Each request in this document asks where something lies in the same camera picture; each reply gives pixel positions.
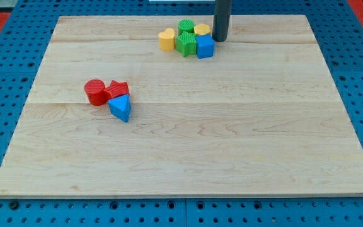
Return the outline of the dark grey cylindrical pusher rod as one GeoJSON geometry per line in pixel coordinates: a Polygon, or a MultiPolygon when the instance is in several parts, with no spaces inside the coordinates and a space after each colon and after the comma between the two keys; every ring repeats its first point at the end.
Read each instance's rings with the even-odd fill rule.
{"type": "Polygon", "coordinates": [[[223,42],[228,37],[231,8],[232,0],[216,0],[212,26],[212,38],[216,42],[223,42]]]}

